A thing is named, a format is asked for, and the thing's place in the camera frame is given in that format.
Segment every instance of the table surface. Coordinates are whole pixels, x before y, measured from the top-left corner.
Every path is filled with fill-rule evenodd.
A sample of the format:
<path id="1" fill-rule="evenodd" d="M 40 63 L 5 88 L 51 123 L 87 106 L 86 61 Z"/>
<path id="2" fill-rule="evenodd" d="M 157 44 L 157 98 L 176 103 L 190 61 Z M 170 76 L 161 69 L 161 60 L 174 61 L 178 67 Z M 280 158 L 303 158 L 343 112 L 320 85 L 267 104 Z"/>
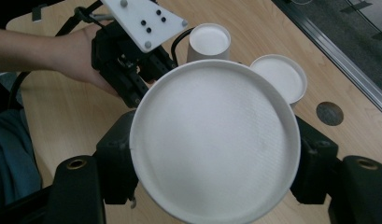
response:
<path id="1" fill-rule="evenodd" d="M 11 21 L 7 28 L 55 35 L 75 7 L 91 3 L 66 0 L 43 8 L 42 21 L 32 22 L 28 14 Z M 382 163 L 382 113 L 270 0 L 160 0 L 159 4 L 186 19 L 189 27 L 205 22 L 226 27 L 232 36 L 232 61 L 250 65 L 266 54 L 292 58 L 308 79 L 306 94 L 294 108 L 295 114 L 339 145 L 339 159 L 359 155 Z M 98 10 L 106 12 L 104 7 Z M 168 52 L 173 40 L 163 44 Z M 188 39 L 182 42 L 177 46 L 179 63 L 185 62 Z M 131 110 L 121 99 L 56 72 L 33 72 L 21 85 L 21 95 L 44 186 L 51 185 L 60 162 L 93 154 L 107 130 Z M 323 102 L 342 109 L 344 120 L 340 125 L 329 126 L 319 120 L 316 111 Z M 141 184 L 135 196 L 135 209 L 128 203 L 106 205 L 107 223 L 181 223 L 152 201 Z M 323 205 L 299 204 L 289 192 L 255 223 L 330 223 L 329 202 L 327 197 Z"/>

